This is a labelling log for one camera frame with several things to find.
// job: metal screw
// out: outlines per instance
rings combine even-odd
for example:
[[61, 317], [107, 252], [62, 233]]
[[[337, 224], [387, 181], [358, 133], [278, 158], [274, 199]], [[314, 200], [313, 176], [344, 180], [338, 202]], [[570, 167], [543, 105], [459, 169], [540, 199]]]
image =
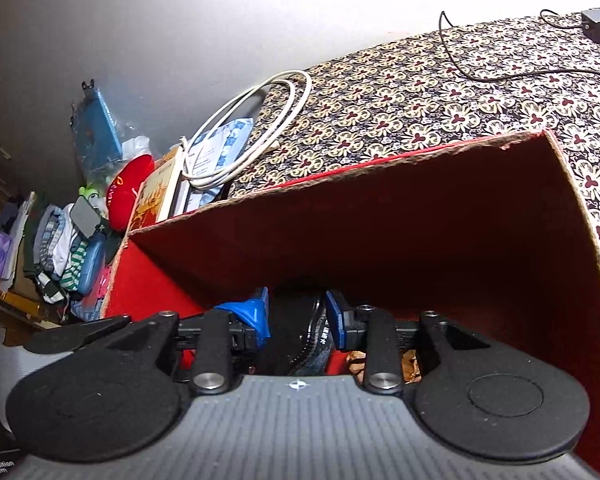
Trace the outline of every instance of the metal screw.
[[369, 316], [373, 309], [374, 308], [371, 305], [359, 305], [356, 307], [354, 316], [358, 321], [367, 322], [369, 321]]
[[401, 378], [389, 372], [378, 372], [369, 377], [369, 384], [381, 390], [389, 390], [400, 384]]
[[224, 377], [214, 372], [206, 372], [196, 375], [193, 383], [204, 390], [215, 390], [224, 384]]

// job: blue clip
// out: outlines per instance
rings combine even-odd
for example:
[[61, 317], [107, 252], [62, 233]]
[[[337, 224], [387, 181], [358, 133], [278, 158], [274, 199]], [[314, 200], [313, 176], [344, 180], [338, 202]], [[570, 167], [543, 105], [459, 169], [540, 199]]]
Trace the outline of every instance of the blue clip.
[[333, 297], [330, 290], [325, 294], [326, 296], [326, 314], [327, 322], [329, 323], [329, 329], [331, 330], [331, 337], [338, 350], [344, 350], [346, 347], [346, 334], [344, 331], [344, 316], [338, 301]]
[[264, 287], [260, 298], [259, 300], [252, 298], [247, 301], [230, 301], [229, 303], [222, 303], [215, 307], [233, 312], [241, 321], [253, 328], [256, 331], [256, 344], [258, 348], [261, 348], [265, 341], [271, 337], [269, 323], [267, 322], [267, 317], [269, 316], [269, 293], [266, 287]]

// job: folded clothes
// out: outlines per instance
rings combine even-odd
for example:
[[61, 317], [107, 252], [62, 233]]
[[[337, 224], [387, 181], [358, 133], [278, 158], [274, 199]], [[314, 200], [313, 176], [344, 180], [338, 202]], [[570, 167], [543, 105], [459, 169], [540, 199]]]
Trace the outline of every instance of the folded clothes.
[[47, 218], [46, 212], [51, 211], [49, 208], [49, 201], [43, 194], [37, 195], [36, 199], [31, 206], [29, 211], [29, 217], [24, 225], [24, 263], [22, 270], [24, 275], [33, 280], [38, 290], [42, 294], [42, 299], [47, 303], [57, 303], [65, 299], [64, 294], [60, 288], [42, 271], [40, 267], [40, 242], [42, 241], [42, 233], [46, 227], [46, 221], [43, 222], [44, 217]]
[[71, 217], [69, 216], [73, 206], [73, 203], [68, 204], [62, 210], [62, 216], [64, 217], [64, 229], [62, 230], [62, 234], [59, 237], [58, 243], [52, 251], [54, 274], [56, 276], [62, 276], [66, 266], [69, 263], [69, 258], [71, 257], [71, 242], [76, 235], [74, 223], [71, 221]]
[[53, 250], [64, 230], [65, 220], [62, 209], [52, 206], [53, 210], [46, 223], [40, 240], [40, 266], [46, 272], [54, 272]]
[[7, 233], [0, 231], [0, 277], [4, 271], [9, 249], [11, 247], [11, 237]]
[[69, 264], [62, 273], [62, 277], [60, 279], [60, 286], [64, 288], [64, 290], [69, 292], [75, 292], [78, 290], [80, 273], [82, 271], [82, 266], [84, 265], [84, 257], [87, 253], [88, 246], [88, 241], [81, 239], [75, 251], [72, 251]]
[[38, 220], [32, 247], [33, 264], [36, 267], [36, 270], [40, 270], [42, 236], [46, 230], [46, 226], [48, 225], [49, 219], [51, 218], [51, 213], [53, 212], [55, 207], [56, 206], [54, 206], [53, 204], [47, 203], [47, 205], [45, 206], [45, 210], [42, 213], [42, 216]]
[[[13, 226], [9, 231], [9, 236], [11, 237], [11, 249], [9, 250], [9, 254], [7, 256], [7, 262], [2, 271], [1, 278], [3, 279], [0, 282], [0, 291], [6, 292], [9, 290], [14, 283], [15, 274], [16, 274], [16, 266], [18, 263], [18, 254], [20, 253], [20, 247], [24, 248], [24, 244], [22, 242], [23, 234], [24, 234], [24, 226], [27, 222], [27, 218], [29, 217], [29, 211], [31, 206], [36, 199], [36, 194], [34, 192], [29, 193], [29, 197], [22, 203], [20, 208], [18, 209], [18, 215], [13, 222]], [[20, 268], [22, 268], [22, 264], [24, 262], [24, 256], [20, 257]]]

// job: book cover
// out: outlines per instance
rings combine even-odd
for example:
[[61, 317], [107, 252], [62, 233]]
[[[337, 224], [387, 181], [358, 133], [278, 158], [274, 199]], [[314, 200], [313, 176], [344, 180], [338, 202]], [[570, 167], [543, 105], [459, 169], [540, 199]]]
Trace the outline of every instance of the book cover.
[[129, 230], [147, 227], [169, 217], [183, 158], [184, 151], [179, 148], [144, 181], [129, 222]]

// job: floral pattern fabric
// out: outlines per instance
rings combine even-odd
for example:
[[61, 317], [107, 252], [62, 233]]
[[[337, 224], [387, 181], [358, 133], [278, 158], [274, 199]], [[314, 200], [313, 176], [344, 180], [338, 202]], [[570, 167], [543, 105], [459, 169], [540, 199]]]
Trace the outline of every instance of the floral pattern fabric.
[[[560, 22], [579, 19], [572, 14]], [[443, 33], [458, 65], [478, 77], [549, 68], [600, 71], [600, 44], [580, 30], [554, 28], [537, 17]], [[449, 61], [437, 31], [360, 50], [307, 72], [314, 88], [302, 113], [279, 138], [280, 148], [234, 181], [229, 197], [373, 158], [551, 129], [586, 199], [600, 245], [599, 76], [561, 73], [472, 82]], [[283, 90], [270, 90], [250, 142], [275, 120], [285, 101]]]

